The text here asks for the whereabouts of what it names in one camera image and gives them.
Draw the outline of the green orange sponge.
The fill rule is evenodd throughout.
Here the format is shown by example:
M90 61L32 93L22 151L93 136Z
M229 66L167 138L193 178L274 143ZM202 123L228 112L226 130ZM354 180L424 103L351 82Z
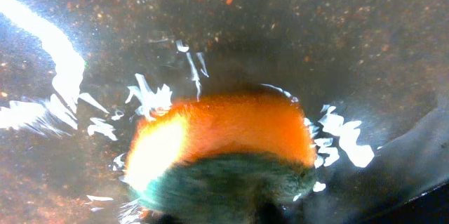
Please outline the green orange sponge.
M183 100L141 121L125 182L140 206L179 223L256 223L316 182L300 105L280 93Z

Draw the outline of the black water tray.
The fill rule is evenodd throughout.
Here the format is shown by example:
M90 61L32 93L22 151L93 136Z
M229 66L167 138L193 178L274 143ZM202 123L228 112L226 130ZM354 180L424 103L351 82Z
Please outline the black water tray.
M448 222L448 0L1 0L1 222L172 223L121 179L162 85L299 99L331 165L258 223Z

